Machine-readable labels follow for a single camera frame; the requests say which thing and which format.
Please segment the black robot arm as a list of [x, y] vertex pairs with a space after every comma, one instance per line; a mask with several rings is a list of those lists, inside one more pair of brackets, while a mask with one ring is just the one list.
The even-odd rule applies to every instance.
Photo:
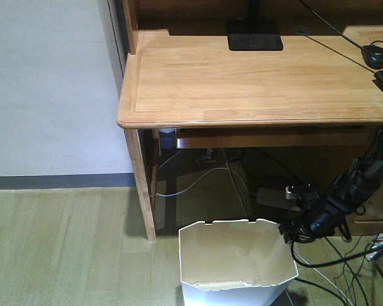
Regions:
[[354, 165], [339, 175], [323, 197], [316, 201], [297, 222], [295, 239], [305, 243], [334, 234], [338, 228], [347, 240], [351, 234], [346, 217], [354, 213], [383, 182], [383, 126], [371, 145], [375, 152], [355, 160]]

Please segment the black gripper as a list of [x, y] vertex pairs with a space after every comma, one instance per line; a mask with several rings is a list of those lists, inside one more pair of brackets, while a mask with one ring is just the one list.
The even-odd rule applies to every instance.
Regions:
[[351, 208], [344, 202], [321, 198], [299, 218], [300, 233], [312, 238], [332, 236], [349, 214]]

